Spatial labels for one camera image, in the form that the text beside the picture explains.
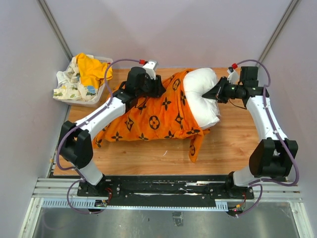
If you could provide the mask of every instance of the white pillow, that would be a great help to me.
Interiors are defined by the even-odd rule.
[[[211,68],[200,68],[189,72],[184,78],[184,90],[189,108],[201,129],[215,125],[219,109],[215,99],[203,98],[218,82]]]

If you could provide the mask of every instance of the pile of laundry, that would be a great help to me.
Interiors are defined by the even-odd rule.
[[[93,101],[105,82],[105,71],[110,63],[100,62],[92,55],[80,53],[73,57],[66,71],[57,72],[58,86],[53,91],[57,100]],[[112,68],[106,79],[112,79]]]

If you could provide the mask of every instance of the wall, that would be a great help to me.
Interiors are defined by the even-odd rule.
[[[290,0],[47,2],[73,54],[224,67],[260,56]]]
[[[35,0],[1,2],[0,56],[0,236],[16,238],[65,116],[52,92],[67,59]]]
[[[264,64],[272,85],[271,103],[280,126],[290,139],[297,140],[296,160],[304,204],[315,234],[316,135],[317,135],[317,2],[301,1],[271,49]]]

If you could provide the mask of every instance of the white plastic basket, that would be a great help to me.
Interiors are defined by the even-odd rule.
[[[102,63],[112,63],[113,60],[111,58],[106,58],[106,57],[97,57],[97,56],[92,56],[92,55],[87,55],[88,57],[90,58],[94,58],[94,59],[97,59],[99,60],[100,62]],[[105,89],[106,85],[103,84],[99,90],[98,90],[98,93],[97,93],[97,96],[91,100],[91,101],[76,101],[76,100],[59,100],[59,99],[56,99],[58,101],[61,101],[61,102],[65,102],[69,105],[74,105],[74,106],[82,106],[82,107],[90,107],[90,108],[97,108],[99,106],[99,101],[101,99],[101,96],[104,92],[104,89]]]

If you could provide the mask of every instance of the wooden tabletop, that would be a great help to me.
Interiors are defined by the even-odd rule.
[[[157,70],[162,79],[184,68]],[[227,76],[227,68],[214,68],[218,78]],[[125,81],[129,69],[114,69],[111,88]],[[107,93],[102,97],[105,102]],[[241,100],[232,100],[243,106]],[[188,158],[189,139],[164,139],[152,141],[104,142],[94,149],[97,167],[105,175],[216,175],[227,174],[248,165],[249,157],[258,145],[258,134],[250,113],[230,103],[218,104],[220,122],[211,128],[204,138],[197,162]],[[69,120],[76,121],[91,113],[93,108],[72,106]],[[63,167],[70,164],[62,157]],[[54,175],[74,175],[75,171],[61,171],[56,167]]]

